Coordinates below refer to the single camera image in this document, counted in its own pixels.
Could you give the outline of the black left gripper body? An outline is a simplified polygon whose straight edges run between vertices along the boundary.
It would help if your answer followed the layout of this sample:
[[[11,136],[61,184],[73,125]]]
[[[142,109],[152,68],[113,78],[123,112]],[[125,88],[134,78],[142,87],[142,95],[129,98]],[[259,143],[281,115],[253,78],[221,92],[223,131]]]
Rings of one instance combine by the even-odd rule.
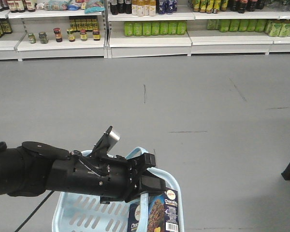
[[[144,154],[131,159],[74,155],[54,161],[46,189],[99,196],[101,203],[130,202],[143,192],[144,173]]]

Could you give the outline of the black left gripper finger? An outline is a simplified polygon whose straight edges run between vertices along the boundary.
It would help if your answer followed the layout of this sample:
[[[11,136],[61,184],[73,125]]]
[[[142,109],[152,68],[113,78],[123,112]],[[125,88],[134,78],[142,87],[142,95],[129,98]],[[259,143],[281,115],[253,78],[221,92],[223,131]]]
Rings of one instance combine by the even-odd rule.
[[[166,190],[165,181],[157,176],[142,175],[138,183],[138,193],[160,195]]]
[[[156,158],[153,154],[143,153],[135,158],[132,158],[132,168],[136,170],[137,173],[143,173],[151,167],[156,167]]]

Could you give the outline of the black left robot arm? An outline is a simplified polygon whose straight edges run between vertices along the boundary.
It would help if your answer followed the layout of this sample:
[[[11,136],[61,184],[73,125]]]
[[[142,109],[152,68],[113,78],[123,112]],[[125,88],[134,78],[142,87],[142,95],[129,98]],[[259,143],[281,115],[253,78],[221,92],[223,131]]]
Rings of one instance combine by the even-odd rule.
[[[96,146],[83,155],[39,142],[16,148],[0,142],[0,195],[35,197],[51,190],[99,196],[108,204],[166,190],[165,181],[149,171],[156,165],[153,154],[127,159],[110,157],[107,150]]]

